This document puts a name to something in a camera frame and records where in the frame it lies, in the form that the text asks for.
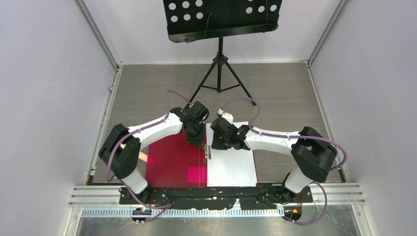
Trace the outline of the stack of white paper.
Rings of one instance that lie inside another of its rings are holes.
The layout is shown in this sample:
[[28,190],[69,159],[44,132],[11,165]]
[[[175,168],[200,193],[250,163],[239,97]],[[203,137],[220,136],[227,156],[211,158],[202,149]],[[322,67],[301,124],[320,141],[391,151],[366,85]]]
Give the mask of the stack of white paper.
[[[206,143],[211,146],[213,131],[210,125],[206,125]],[[207,163],[208,187],[255,187],[257,183],[253,151],[211,147],[211,160]]]

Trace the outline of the red plastic folder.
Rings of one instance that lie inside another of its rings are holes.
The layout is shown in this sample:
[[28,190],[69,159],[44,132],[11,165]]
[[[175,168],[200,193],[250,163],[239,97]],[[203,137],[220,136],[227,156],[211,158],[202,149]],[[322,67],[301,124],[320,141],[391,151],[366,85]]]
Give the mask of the red plastic folder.
[[183,133],[151,144],[145,179],[152,187],[208,187],[204,149],[189,145]]

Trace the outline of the pink plastic cylinder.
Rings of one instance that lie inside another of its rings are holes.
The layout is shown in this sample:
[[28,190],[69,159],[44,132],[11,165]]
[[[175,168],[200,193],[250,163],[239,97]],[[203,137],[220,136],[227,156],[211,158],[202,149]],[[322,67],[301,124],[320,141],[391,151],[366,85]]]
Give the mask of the pink plastic cylinder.
[[144,152],[139,152],[138,159],[147,163],[148,162],[148,155]]

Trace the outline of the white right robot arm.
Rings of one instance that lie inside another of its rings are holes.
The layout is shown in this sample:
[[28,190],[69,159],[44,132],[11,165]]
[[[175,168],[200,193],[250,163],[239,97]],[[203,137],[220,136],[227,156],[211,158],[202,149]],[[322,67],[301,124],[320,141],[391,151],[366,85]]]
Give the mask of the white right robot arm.
[[337,150],[315,129],[304,127],[299,132],[261,130],[249,124],[239,127],[218,117],[210,125],[214,134],[213,148],[218,150],[266,150],[291,156],[297,168],[281,184],[281,197],[293,202],[304,187],[326,181]]

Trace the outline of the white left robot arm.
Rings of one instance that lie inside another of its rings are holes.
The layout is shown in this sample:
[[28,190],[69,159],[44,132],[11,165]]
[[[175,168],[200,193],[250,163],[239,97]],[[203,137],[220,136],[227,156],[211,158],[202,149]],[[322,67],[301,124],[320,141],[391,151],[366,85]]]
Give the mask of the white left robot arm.
[[208,116],[209,110],[197,101],[184,108],[172,108],[162,117],[142,125],[125,127],[118,124],[111,130],[98,156],[107,165],[108,172],[132,190],[133,199],[144,204],[150,199],[151,191],[137,169],[142,148],[180,133],[185,134],[189,145],[202,148]]

